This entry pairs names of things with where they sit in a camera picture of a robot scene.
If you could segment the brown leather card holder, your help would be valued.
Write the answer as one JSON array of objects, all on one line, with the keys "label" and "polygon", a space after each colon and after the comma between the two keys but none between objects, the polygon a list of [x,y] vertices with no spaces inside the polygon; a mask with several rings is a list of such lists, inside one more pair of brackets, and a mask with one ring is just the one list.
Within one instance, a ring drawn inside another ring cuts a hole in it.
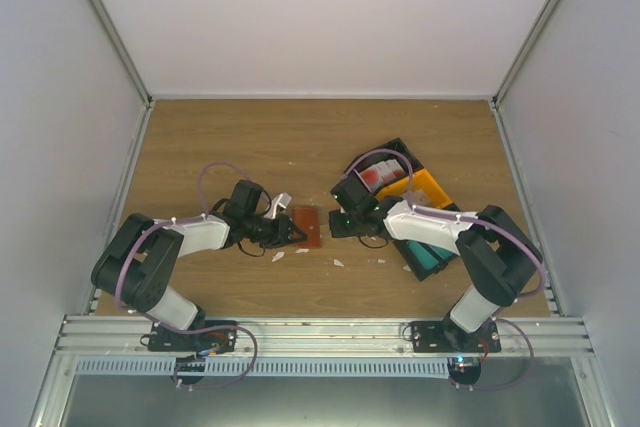
[{"label": "brown leather card holder", "polygon": [[306,234],[304,241],[298,242],[299,248],[318,249],[322,246],[320,213],[315,206],[300,205],[293,208],[293,222]]}]

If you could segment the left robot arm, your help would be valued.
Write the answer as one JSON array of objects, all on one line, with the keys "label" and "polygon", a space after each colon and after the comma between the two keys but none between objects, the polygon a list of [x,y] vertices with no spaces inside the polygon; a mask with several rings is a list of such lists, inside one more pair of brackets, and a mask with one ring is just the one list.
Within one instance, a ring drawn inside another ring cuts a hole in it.
[{"label": "left robot arm", "polygon": [[207,213],[184,219],[156,220],[140,213],[126,218],[91,273],[94,287],[171,328],[171,338],[185,351],[203,345],[205,325],[196,320],[198,306],[169,286],[181,257],[242,246],[279,249],[307,239],[285,213],[290,197],[272,199],[263,187],[240,180],[231,196]]}]

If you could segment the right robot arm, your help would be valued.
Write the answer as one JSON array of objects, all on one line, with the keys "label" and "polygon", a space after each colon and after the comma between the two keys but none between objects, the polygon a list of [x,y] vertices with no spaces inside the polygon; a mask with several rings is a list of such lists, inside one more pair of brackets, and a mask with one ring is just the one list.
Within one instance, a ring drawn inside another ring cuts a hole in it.
[{"label": "right robot arm", "polygon": [[331,195],[339,205],[329,213],[334,238],[373,236],[439,247],[458,256],[471,286],[441,321],[444,343],[464,352],[483,325],[521,297],[545,286],[543,257],[501,208],[459,212],[420,206],[399,196],[378,200],[354,178],[342,179]]}]

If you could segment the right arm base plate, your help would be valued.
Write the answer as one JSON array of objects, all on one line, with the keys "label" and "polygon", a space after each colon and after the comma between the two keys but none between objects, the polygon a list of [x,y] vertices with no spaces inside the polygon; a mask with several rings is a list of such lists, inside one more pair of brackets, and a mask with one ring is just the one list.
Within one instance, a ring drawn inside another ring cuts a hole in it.
[{"label": "right arm base plate", "polygon": [[485,322],[479,329],[467,333],[452,322],[444,320],[412,321],[407,325],[415,353],[499,353],[502,350],[497,325]]}]

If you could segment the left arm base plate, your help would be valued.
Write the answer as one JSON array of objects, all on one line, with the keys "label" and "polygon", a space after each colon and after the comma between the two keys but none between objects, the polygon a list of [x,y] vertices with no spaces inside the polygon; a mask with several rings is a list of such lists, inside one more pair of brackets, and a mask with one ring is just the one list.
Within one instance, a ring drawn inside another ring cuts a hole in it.
[{"label": "left arm base plate", "polygon": [[204,320],[199,325],[193,325],[193,328],[216,327],[216,330],[200,334],[178,334],[164,327],[153,326],[148,334],[141,336],[140,344],[151,352],[233,352],[237,325],[232,320]]}]

